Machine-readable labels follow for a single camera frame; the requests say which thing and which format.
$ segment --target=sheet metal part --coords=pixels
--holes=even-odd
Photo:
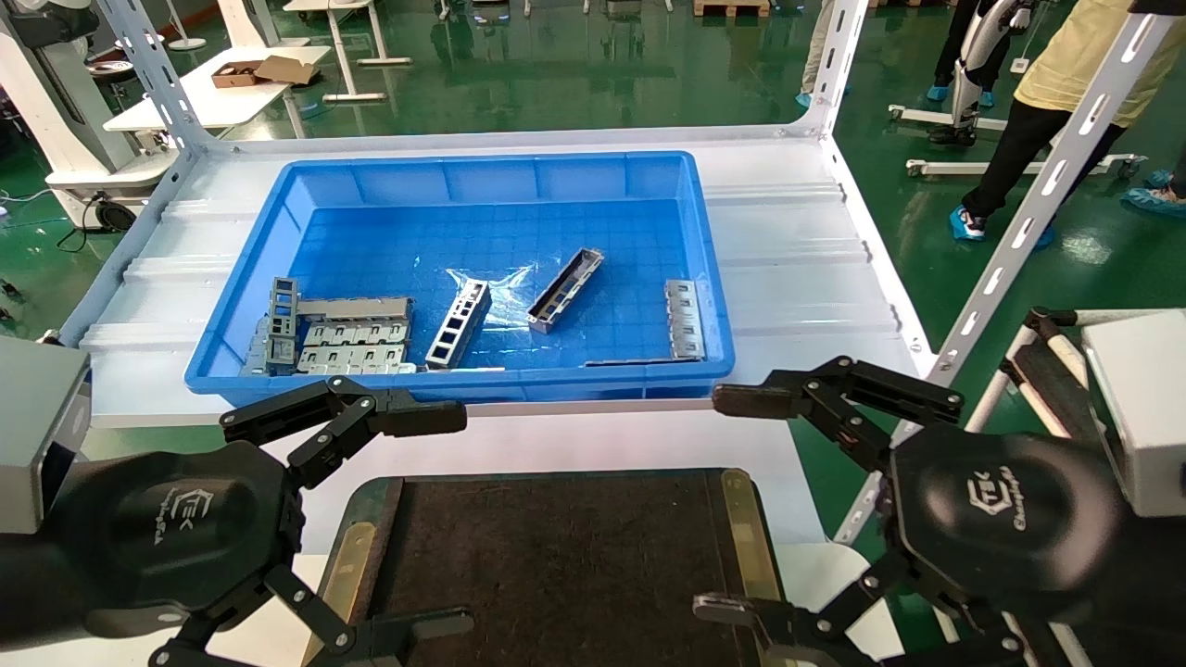
[[[455,369],[489,309],[490,284],[485,280],[466,280],[436,331],[433,344],[428,345],[425,366],[433,370]]]
[[[611,358],[605,361],[587,361],[581,366],[585,368],[597,368],[602,366],[646,366],[651,363],[688,363],[690,361],[699,361],[695,357],[661,357],[661,358]]]
[[[664,286],[668,326],[671,329],[674,358],[704,358],[704,336],[700,324],[696,284],[691,280],[668,280]]]
[[[408,319],[412,299],[310,299],[300,303],[298,315],[310,322],[372,322]]]
[[[268,338],[264,367],[270,375],[288,375],[296,364],[296,309],[300,297],[296,281],[276,278],[272,281],[268,303]]]
[[[560,272],[560,275],[553,279],[548,288],[528,309],[527,325],[541,333],[551,331],[556,320],[560,319],[560,315],[565,312],[568,304],[573,303],[578,292],[588,282],[593,272],[601,266],[604,260],[605,255],[601,254],[601,250],[592,248],[578,250],[573,259],[568,260],[568,265]]]
[[[243,368],[238,371],[241,377],[266,375],[268,373],[267,347],[268,316],[263,316],[255,324],[255,335],[251,336],[251,343],[247,348],[247,361],[243,362]]]
[[[296,370],[310,375],[385,375],[414,373],[415,364],[404,364],[407,348],[390,345],[321,345],[305,348],[296,362]]]

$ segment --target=gray box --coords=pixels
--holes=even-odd
[[[0,533],[42,526],[90,426],[90,356],[0,336]]]
[[[1186,515],[1186,312],[1083,328],[1108,456],[1140,516]]]

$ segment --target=cardboard box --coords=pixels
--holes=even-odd
[[[236,61],[218,68],[211,78],[215,88],[242,88],[255,85],[260,82],[255,71],[260,68],[261,61]]]
[[[305,84],[313,78],[315,72],[317,68],[312,63],[301,63],[294,58],[283,58],[280,56],[268,56],[255,70],[255,76],[268,81]]]

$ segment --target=white table in background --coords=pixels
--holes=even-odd
[[[276,97],[283,96],[285,108],[292,119],[298,139],[305,138],[300,109],[293,100],[292,83],[267,82],[244,88],[215,88],[211,76],[218,68],[237,61],[262,61],[268,56],[294,58],[301,63],[317,63],[330,52],[329,46],[236,46],[218,53],[181,77],[181,88],[193,106],[197,122],[208,129],[237,127],[260,115]],[[160,109],[152,100],[136,106],[103,123],[108,132],[140,132],[165,129]]]
[[[338,64],[342,66],[342,80],[346,83],[345,95],[325,95],[325,102],[374,102],[387,97],[383,93],[358,93],[355,85],[355,76],[350,71],[350,61],[346,58],[346,47],[342,43],[342,30],[334,19],[336,9],[366,9],[370,15],[371,31],[375,33],[375,50],[377,58],[359,58],[359,65],[410,65],[412,58],[393,58],[387,55],[387,44],[383,42],[383,31],[378,26],[378,13],[375,9],[375,0],[349,0],[338,2],[336,0],[292,0],[285,5],[286,12],[325,12],[330,21],[330,34],[333,37],[333,49],[338,53]]]

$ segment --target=wheel caster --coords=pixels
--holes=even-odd
[[[1116,178],[1133,178],[1136,172],[1141,171],[1141,163],[1134,163],[1133,160],[1124,160],[1120,164],[1120,170],[1116,172]]]

